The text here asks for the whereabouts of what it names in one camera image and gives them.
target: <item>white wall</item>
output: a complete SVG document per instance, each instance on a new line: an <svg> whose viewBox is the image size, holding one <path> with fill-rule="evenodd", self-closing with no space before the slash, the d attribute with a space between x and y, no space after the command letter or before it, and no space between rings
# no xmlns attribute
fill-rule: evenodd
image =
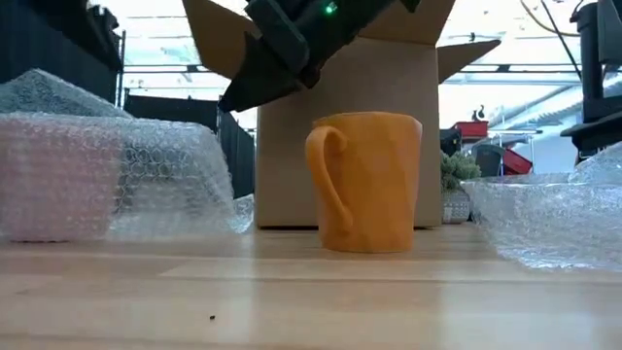
<svg viewBox="0 0 622 350"><path fill-rule="evenodd" d="M574 169L576 148L569 137L560 137L559 132L549 132L534 139L534 159L529 145L521 144L514 152L534 162L534 173L571 172Z"/></svg>

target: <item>robotic arm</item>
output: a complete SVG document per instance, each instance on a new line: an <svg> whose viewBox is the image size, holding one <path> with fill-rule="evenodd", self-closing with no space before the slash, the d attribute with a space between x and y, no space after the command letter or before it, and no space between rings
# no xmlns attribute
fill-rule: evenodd
<svg viewBox="0 0 622 350"><path fill-rule="evenodd" d="M219 103L244 111L320 81L320 71L395 0L249 0L261 36L245 33L246 56ZM421 0L400 0L415 12Z"/></svg>

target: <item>orange mug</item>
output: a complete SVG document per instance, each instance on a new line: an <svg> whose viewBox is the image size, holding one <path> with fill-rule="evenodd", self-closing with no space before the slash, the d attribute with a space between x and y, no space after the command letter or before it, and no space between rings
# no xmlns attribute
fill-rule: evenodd
<svg viewBox="0 0 622 350"><path fill-rule="evenodd" d="M389 253L412 249L422 126L383 112L314 123L305 154L325 248Z"/></svg>

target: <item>black cable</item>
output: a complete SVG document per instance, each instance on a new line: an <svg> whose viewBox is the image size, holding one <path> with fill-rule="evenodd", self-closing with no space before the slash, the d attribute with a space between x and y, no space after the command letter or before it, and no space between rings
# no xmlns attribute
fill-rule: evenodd
<svg viewBox="0 0 622 350"><path fill-rule="evenodd" d="M581 71L579 70L579 66L576 64L576 61L574 60L574 56L572 56L572 52L570 52L570 49L568 45L566 44L566 40L564 40L564 36L560 32L560 29L557 27L557 23L555 23L555 19L553 19L553 16L551 15L551 12L548 10L548 6L546 6L546 3L544 2L544 0L540 0L540 3L542 4L542 7L544 7L544 11L546 12L546 15L548 16L548 19L551 21L551 24L553 24L553 28L555 29L555 32L557 33L558 38L560 38L560 40L562 41L562 45L564 45L564 50L566 50L566 54L568 55L568 57L570 58L570 61L572 62L572 66L574 67L574 71L576 72L576 75L579 77L579 80L581 80Z"/></svg>

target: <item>table surface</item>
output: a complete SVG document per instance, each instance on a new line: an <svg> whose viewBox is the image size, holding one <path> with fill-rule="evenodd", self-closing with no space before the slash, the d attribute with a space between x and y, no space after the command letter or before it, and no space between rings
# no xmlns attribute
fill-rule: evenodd
<svg viewBox="0 0 622 350"><path fill-rule="evenodd" d="M325 251L308 231L2 245L0 349L622 346L622 274L528 270L471 226L416 235L393 255Z"/></svg>

